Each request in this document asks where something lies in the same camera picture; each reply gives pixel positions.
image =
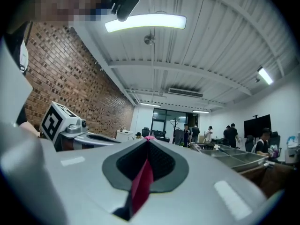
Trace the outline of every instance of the fluorescent light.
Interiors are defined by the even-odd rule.
[[[264,70],[263,67],[258,69],[258,73],[260,76],[262,76],[262,78],[267,82],[268,85],[273,83],[273,80],[270,78],[269,74],[266,72],[266,70]]]
[[[207,111],[198,111],[198,110],[193,110],[193,113],[210,113],[210,112],[207,112]]]
[[[155,104],[148,104],[148,103],[140,103],[141,105],[148,105],[148,106],[153,106],[153,107],[160,107],[160,105],[155,105]]]
[[[170,27],[184,29],[187,18],[170,14],[142,14],[130,16],[126,21],[113,20],[105,23],[108,32],[137,27]]]

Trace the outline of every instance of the air conditioner vent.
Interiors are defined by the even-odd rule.
[[[177,89],[177,88],[169,88],[169,93],[177,94],[177,95],[190,96],[190,97],[195,97],[195,98],[202,98],[203,97],[203,94],[200,93],[200,92],[194,92],[194,91]]]

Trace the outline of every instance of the black monitor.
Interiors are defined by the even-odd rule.
[[[260,137],[264,128],[272,129],[270,115],[244,121],[244,137],[246,138],[248,135]]]

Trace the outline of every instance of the white wall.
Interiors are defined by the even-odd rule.
[[[270,85],[263,91],[228,108],[224,108],[209,115],[201,115],[200,131],[204,132],[208,126],[213,126],[213,137],[223,137],[227,125],[235,123],[239,136],[244,139],[244,121],[270,114],[272,131],[281,136],[282,152],[279,160],[284,161],[286,140],[289,136],[300,131],[300,68],[296,68],[289,75]]]
[[[151,130],[153,107],[137,106],[133,112],[130,131],[142,133],[143,128]]]

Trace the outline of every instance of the white cabinet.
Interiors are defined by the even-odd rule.
[[[132,138],[134,137],[135,136],[131,131],[123,130],[121,132],[120,130],[118,130],[116,139],[120,142],[127,142],[128,140],[132,140]]]

